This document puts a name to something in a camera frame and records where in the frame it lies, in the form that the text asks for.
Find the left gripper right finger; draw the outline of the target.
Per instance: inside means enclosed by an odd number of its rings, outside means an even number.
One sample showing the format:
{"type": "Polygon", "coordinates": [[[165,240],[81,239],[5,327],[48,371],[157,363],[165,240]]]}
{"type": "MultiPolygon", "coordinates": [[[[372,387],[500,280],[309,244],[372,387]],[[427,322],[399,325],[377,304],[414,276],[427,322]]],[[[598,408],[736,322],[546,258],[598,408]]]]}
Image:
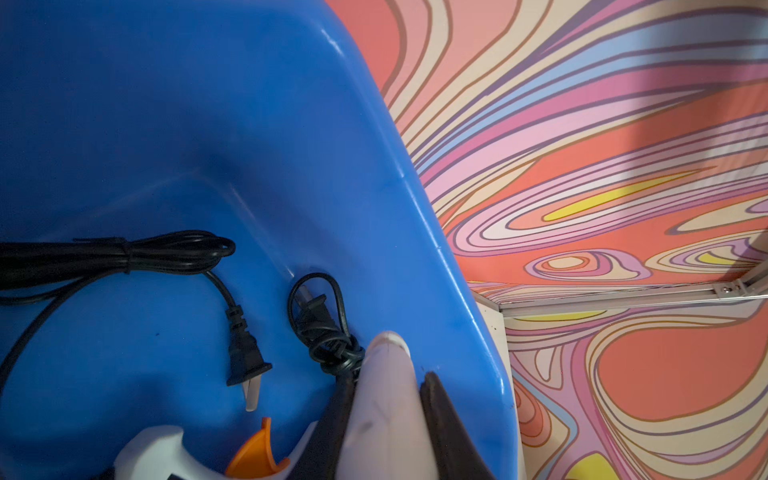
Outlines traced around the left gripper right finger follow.
{"type": "Polygon", "coordinates": [[[428,372],[420,400],[440,480],[481,480],[495,476],[467,433],[439,376],[428,372]]]}

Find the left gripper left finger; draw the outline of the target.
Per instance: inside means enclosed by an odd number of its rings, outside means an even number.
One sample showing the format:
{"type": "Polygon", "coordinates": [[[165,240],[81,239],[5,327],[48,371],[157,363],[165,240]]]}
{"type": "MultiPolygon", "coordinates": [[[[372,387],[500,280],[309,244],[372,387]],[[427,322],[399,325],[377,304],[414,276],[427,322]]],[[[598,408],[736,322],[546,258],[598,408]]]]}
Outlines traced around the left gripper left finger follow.
{"type": "Polygon", "coordinates": [[[354,378],[350,375],[337,377],[334,393],[288,480],[336,478],[354,395],[354,378]]]}

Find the white glue gun orange trigger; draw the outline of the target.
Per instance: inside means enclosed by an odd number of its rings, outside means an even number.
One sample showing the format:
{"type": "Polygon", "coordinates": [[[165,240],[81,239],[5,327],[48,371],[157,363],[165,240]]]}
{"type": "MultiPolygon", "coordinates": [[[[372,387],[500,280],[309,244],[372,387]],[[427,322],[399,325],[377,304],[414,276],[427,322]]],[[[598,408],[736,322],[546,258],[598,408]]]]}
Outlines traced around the white glue gun orange trigger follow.
{"type": "MultiPolygon", "coordinates": [[[[362,347],[349,330],[339,284],[324,273],[296,281],[289,294],[288,318],[294,333],[326,372],[336,378],[350,375],[355,381],[335,479],[437,478],[405,340],[384,331],[362,347]]],[[[206,467],[185,449],[182,428],[150,427],[121,450],[106,475],[110,479],[287,479],[318,421],[310,423],[292,452],[277,461],[271,420],[263,418],[260,430],[223,473],[206,467]]]]}

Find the mint green glue gun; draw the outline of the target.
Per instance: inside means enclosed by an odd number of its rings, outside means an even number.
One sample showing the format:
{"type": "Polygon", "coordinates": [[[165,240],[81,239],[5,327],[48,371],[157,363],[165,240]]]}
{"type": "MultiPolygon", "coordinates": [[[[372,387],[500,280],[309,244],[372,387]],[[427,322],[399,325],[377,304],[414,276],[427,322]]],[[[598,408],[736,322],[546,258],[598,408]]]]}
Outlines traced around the mint green glue gun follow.
{"type": "Polygon", "coordinates": [[[258,408],[262,376],[272,368],[248,329],[242,306],[214,272],[236,252],[236,243],[209,231],[184,230],[129,241],[122,237],[75,239],[71,242],[3,242],[1,304],[47,306],[26,327],[1,363],[5,387],[35,334],[70,298],[112,275],[149,272],[203,276],[222,296],[229,330],[229,386],[243,390],[245,408],[258,408]]]}

